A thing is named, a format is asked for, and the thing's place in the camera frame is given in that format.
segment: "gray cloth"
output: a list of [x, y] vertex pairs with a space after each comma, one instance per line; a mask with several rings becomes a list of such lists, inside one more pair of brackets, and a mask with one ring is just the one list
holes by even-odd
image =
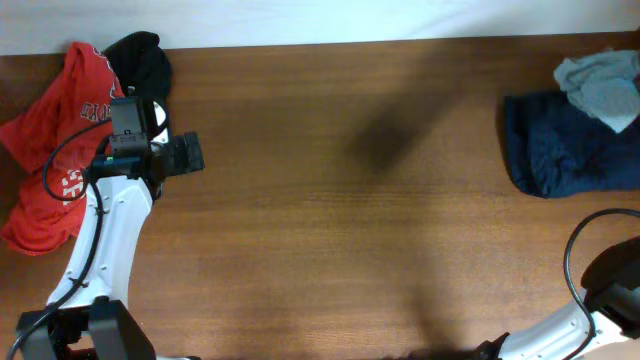
[[571, 104], [616, 133], [640, 114], [640, 94], [634, 83], [639, 74], [638, 52], [632, 50], [564, 59], [553, 73]]

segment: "black cable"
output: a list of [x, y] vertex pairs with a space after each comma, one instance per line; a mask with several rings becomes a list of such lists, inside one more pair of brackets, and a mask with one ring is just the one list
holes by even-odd
[[91, 184], [91, 189], [93, 189], [93, 192], [95, 193], [95, 196], [96, 196], [96, 213], [97, 213], [96, 215], [98, 216], [98, 219], [96, 221], [96, 230], [93, 234], [93, 242], [91, 243], [91, 249], [89, 250], [87, 261], [85, 262], [84, 267], [82, 268], [82, 271], [80, 272], [80, 275], [78, 276], [78, 278], [73, 281], [73, 284], [71, 285], [71, 288], [69, 289], [69, 291], [67, 291], [60, 299], [58, 299], [58, 301], [54, 302], [50, 306], [47, 306], [45, 313], [42, 314], [42, 316], [36, 322], [31, 324], [31, 326], [26, 331], [22, 332], [20, 336], [18, 336], [16, 341], [13, 343], [13, 346], [9, 350], [9, 353], [7, 354], [7, 360], [13, 360], [13, 357], [16, 355], [16, 353], [22, 347], [22, 345], [24, 345], [24, 342], [27, 340], [27, 338], [31, 336], [31, 334], [33, 334], [33, 332], [36, 331], [40, 326], [46, 323], [49, 320], [49, 318], [56, 311], [58, 311], [60, 306], [62, 306], [65, 302], [67, 302], [67, 300], [69, 300], [76, 293], [76, 291], [78, 291], [78, 289], [84, 283], [84, 280], [86, 279], [87, 274], [89, 273], [89, 270], [91, 270], [93, 259], [95, 258], [96, 252], [98, 250], [100, 233], [102, 232], [102, 220], [104, 217], [104, 209], [102, 207], [102, 196], [100, 195], [100, 190], [98, 189], [98, 186], [94, 181], [88, 181], [88, 182]]
[[51, 156], [49, 156], [49, 159], [47, 160], [47, 163], [44, 165], [44, 170], [42, 172], [42, 182], [44, 184], [44, 190], [47, 192], [47, 194], [49, 194], [49, 196], [51, 196], [52, 198], [59, 200], [59, 201], [75, 201], [80, 199], [81, 197], [84, 196], [84, 193], [87, 191], [87, 186], [89, 183], [89, 179], [86, 179], [85, 181], [83, 181], [83, 185], [82, 185], [82, 190], [80, 191], [79, 194], [72, 196], [72, 197], [63, 197], [60, 196], [56, 193], [54, 193], [53, 191], [51, 191], [51, 189], [49, 188], [49, 184], [47, 183], [47, 173], [49, 172], [49, 168], [51, 167], [51, 164], [53, 164], [53, 159], [55, 159], [56, 155], [58, 155], [58, 153], [60, 152], [60, 150], [62, 150], [67, 144], [69, 144], [71, 141], [73, 141], [75, 138], [77, 138], [80, 135], [83, 135], [99, 126], [102, 126], [104, 124], [110, 123], [111, 119], [109, 120], [105, 120], [105, 121], [101, 121], [98, 123], [95, 123], [87, 128], [84, 128], [80, 131], [78, 131], [77, 133], [71, 135], [69, 138], [67, 138], [65, 141], [62, 142], [62, 144], [58, 145], [58, 147], [53, 150], [53, 152], [51, 153]]
[[578, 307], [580, 307], [580, 310], [582, 310], [584, 315], [587, 317], [587, 320], [589, 321], [589, 333], [587, 334], [587, 337], [584, 339], [584, 341], [580, 344], [580, 346], [578, 346], [578, 348], [574, 352], [567, 355], [567, 357], [565, 357], [564, 360], [573, 359], [575, 356], [580, 354], [582, 351], [584, 351], [584, 349], [587, 348], [587, 346], [589, 346], [589, 343], [591, 343], [591, 340], [593, 340], [593, 338], [596, 336], [596, 323], [593, 320], [593, 316], [591, 316], [589, 309], [587, 309], [587, 306], [584, 304], [584, 301], [582, 301], [582, 299], [580, 298], [580, 295], [578, 294], [578, 290], [576, 290], [576, 287], [573, 283], [573, 279], [571, 278], [571, 267], [570, 267], [569, 261], [571, 258], [571, 250], [573, 250], [573, 244], [576, 242], [576, 239], [578, 238], [578, 235], [580, 234], [582, 229], [584, 229], [584, 227], [587, 226], [587, 224], [589, 224], [592, 220], [597, 219], [601, 216], [613, 215], [613, 214], [628, 215], [628, 216], [634, 216], [634, 217], [640, 218], [640, 211], [637, 211], [637, 210], [618, 209], [618, 208], [600, 210], [596, 213], [593, 213], [587, 216], [584, 220], [582, 220], [580, 224], [578, 224], [576, 229], [573, 230], [573, 233], [571, 234], [571, 237], [569, 237], [569, 241], [567, 242], [567, 248], [564, 251], [564, 278], [567, 281], [567, 286], [569, 286], [569, 291], [571, 291], [571, 296], [573, 296], [573, 299], [578, 304]]
[[111, 135], [107, 135], [100, 140], [100, 144], [96, 148], [96, 155], [102, 155], [107, 151], [107, 146], [109, 146], [109, 140]]

